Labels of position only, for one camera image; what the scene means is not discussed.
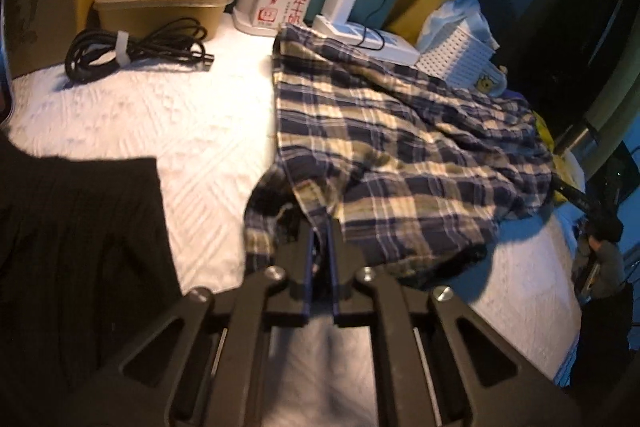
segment white power strip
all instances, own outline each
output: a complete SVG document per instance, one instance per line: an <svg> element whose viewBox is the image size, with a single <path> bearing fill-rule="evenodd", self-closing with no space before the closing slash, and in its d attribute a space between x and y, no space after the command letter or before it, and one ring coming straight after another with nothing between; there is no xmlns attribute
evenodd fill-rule
<svg viewBox="0 0 640 427"><path fill-rule="evenodd" d="M384 39L384 46L378 33L371 29L366 30L366 38L362 41L364 27L356 23L332 23L323 15L316 15L313 29L345 44L359 44L358 49L370 57L378 60L386 60L403 66L413 66L420 57L420 52L398 35L378 30Z"/></svg>

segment screw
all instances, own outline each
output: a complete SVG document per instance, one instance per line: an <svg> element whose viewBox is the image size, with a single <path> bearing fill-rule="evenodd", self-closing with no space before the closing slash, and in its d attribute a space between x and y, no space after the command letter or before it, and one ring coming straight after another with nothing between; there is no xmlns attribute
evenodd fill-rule
<svg viewBox="0 0 640 427"><path fill-rule="evenodd" d="M282 281L287 276L287 272L280 266L270 266L264 271L264 274L274 281Z"/></svg>
<svg viewBox="0 0 640 427"><path fill-rule="evenodd" d="M360 268L356 272L356 279L362 283L371 282L376 278L376 273L373 271L373 268L370 266L365 266L364 268Z"/></svg>
<svg viewBox="0 0 640 427"><path fill-rule="evenodd" d="M194 288L189 292L189 296L194 301L204 302L209 298L210 292L206 288Z"/></svg>
<svg viewBox="0 0 640 427"><path fill-rule="evenodd" d="M453 290L448 286L436 286L433 295L438 302L449 301L453 297Z"/></svg>

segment white plastic basket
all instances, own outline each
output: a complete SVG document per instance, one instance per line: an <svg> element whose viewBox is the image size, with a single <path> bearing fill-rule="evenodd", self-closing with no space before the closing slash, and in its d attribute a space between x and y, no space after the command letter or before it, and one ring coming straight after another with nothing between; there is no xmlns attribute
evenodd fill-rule
<svg viewBox="0 0 640 427"><path fill-rule="evenodd" d="M463 30L459 22L448 23L420 55L415 68L441 78L450 86L472 89L493 54L490 46Z"/></svg>

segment coiled black cable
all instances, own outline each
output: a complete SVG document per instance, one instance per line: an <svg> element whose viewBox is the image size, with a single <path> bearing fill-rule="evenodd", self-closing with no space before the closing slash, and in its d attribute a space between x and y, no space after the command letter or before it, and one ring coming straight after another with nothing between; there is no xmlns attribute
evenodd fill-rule
<svg viewBox="0 0 640 427"><path fill-rule="evenodd" d="M183 17L152 32L143 39L129 36L127 55L131 62L148 58L160 58L169 62L177 62L210 68L214 57L207 54L204 39L207 29L199 20ZM65 72L70 86L89 84L100 80L120 69L120 64L113 58L99 63L107 53L116 47L118 34L106 30L84 30L74 39L65 58Z"/></svg>

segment bed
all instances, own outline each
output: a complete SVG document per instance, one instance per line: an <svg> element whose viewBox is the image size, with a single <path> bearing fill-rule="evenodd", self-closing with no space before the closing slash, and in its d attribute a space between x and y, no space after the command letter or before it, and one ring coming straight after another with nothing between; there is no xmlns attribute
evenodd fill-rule
<svg viewBox="0 0 640 427"><path fill-rule="evenodd" d="M62 66L28 74L14 81L9 136L33 155L157 157L182 289L233 288L244 206L274 157L271 43L225 15L210 71L134 67L74 89ZM570 266L558 218L536 216L504 223L488 259L451 285L554 378L580 327ZM304 330L274 332L270 360L265 426L376 424L367 330L339 330L319 309Z"/></svg>

